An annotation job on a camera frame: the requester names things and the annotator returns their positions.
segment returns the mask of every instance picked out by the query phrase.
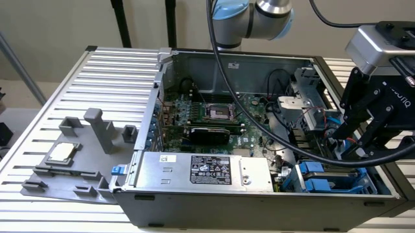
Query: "circuit board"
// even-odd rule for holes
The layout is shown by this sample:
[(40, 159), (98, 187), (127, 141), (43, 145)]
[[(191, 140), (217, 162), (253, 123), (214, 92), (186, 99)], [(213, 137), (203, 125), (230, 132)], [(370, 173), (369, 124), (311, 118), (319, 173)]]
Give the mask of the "circuit board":
[[(259, 122), (270, 128), (266, 116), (266, 101), (254, 94), (241, 96), (241, 101)], [(166, 95), (165, 104), (165, 151), (210, 154), (238, 154), (250, 157), (267, 157), (273, 161), (274, 154), (265, 150), (266, 137), (235, 107), (234, 103), (193, 102), (193, 95)], [(230, 130), (230, 141), (223, 145), (195, 145), (186, 132), (190, 126)]]

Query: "red wire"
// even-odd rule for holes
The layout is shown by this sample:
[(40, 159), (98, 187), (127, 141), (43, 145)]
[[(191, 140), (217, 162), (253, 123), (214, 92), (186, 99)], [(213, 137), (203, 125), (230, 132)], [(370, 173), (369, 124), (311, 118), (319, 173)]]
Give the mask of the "red wire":
[(161, 97), (158, 97), (158, 99), (159, 99), (159, 101), (162, 102), (162, 109), (163, 109), (163, 107), (165, 107), (166, 111), (169, 111), (169, 110), (167, 110), (167, 106), (166, 106), (163, 100), (161, 99)]
[(353, 143), (357, 143), (357, 140), (353, 139), (351, 137), (349, 137), (347, 140), (351, 141)]
[(306, 112), (302, 113), (302, 115), (298, 117), (298, 119), (297, 119), (297, 121), (295, 121), (295, 123), (294, 123), (295, 126), (298, 125), (299, 119), (306, 115), (306, 113), (309, 113), (309, 111), (310, 111), (311, 109), (315, 109), (315, 108), (317, 108), (317, 109), (323, 109), (323, 114), (325, 114), (325, 129), (326, 129), (326, 127), (327, 127), (326, 111), (325, 111), (325, 108), (321, 107), (321, 106), (314, 106), (314, 107), (309, 108), (309, 109), (306, 110)]

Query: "slotted metal surface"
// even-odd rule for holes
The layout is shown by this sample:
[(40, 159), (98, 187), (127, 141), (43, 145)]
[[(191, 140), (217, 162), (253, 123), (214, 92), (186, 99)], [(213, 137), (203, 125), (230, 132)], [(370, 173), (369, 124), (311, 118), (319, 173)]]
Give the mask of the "slotted metal surface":
[[(354, 63), (349, 59), (326, 59), (326, 62), (345, 86)], [(34, 166), (60, 135), (58, 125), (66, 116), (83, 118), (87, 108), (98, 107), (104, 111), (103, 118), (112, 120), (116, 127), (126, 124), (141, 127), (158, 70), (158, 50), (98, 48), (83, 54), (0, 162), (0, 232), (150, 232), (130, 223), (119, 206), (27, 197), (19, 191), (22, 182), (30, 178)], [(397, 146), (398, 142), (394, 140), (390, 146)], [(399, 161), (398, 164), (415, 187), (415, 161)], [(155, 231), (183, 232), (179, 229), (151, 229)], [(413, 233), (415, 210), (395, 218), (374, 218), (350, 232)]]

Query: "white wall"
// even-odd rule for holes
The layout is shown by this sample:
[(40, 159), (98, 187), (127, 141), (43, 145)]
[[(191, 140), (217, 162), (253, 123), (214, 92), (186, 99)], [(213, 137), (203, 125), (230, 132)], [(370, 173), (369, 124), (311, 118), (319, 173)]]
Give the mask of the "white wall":
[[(309, 0), (293, 0), (297, 18), (279, 41), (245, 40), (243, 50), (346, 58), (355, 29), (326, 26)], [(414, 0), (317, 0), (339, 23), (414, 20)], [(165, 0), (124, 0), (133, 45), (167, 46)], [(178, 46), (207, 49), (206, 0), (178, 0)], [(110, 0), (0, 0), (0, 30), (38, 81), (60, 82), (87, 45), (120, 47)], [(0, 54), (0, 79), (19, 79)]]

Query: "white component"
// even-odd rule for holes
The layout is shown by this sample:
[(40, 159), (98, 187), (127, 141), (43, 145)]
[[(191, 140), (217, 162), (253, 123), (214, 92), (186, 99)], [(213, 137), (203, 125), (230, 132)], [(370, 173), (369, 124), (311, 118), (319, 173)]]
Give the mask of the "white component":
[(51, 160), (64, 161), (70, 158), (75, 150), (75, 145), (72, 143), (59, 143), (50, 155)]

